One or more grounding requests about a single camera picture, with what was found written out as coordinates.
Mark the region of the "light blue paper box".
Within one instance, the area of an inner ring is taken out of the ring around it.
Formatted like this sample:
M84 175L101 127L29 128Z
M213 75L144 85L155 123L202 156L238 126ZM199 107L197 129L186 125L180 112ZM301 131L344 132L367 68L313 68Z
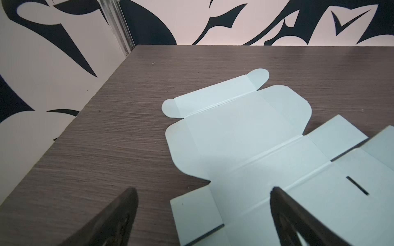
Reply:
M301 208L353 246L394 243L394 128L372 138L340 115L309 134L312 108L283 85L264 88L255 69L162 104L176 122L165 132L184 174L208 185L171 200L183 246L292 245L306 233L283 208Z

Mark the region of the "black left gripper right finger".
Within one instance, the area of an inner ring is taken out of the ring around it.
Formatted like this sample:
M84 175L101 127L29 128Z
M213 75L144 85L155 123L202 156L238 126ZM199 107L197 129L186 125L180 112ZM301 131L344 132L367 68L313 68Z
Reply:
M280 187L270 192L270 209L282 246L300 246L299 236L310 246L348 246Z

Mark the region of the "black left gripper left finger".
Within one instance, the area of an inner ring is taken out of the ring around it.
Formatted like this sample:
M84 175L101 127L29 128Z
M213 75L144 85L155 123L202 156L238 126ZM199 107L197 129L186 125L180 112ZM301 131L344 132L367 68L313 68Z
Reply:
M129 187L61 246L126 246L135 220L139 198Z

